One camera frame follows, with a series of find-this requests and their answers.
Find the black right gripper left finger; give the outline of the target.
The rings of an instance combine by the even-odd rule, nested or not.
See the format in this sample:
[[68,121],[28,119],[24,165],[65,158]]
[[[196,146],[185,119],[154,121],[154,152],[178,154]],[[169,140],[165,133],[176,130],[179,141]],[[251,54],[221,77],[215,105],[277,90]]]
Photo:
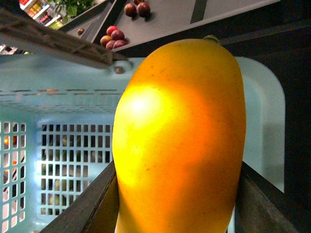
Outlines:
[[112,161],[89,187],[42,233],[113,233],[120,201]]

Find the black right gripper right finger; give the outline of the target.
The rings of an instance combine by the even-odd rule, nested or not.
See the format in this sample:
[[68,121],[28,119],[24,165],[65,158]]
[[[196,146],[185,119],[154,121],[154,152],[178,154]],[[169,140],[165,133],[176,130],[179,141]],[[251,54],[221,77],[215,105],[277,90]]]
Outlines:
[[284,203],[280,190],[242,163],[235,210],[239,233],[297,233],[298,228],[280,207]]

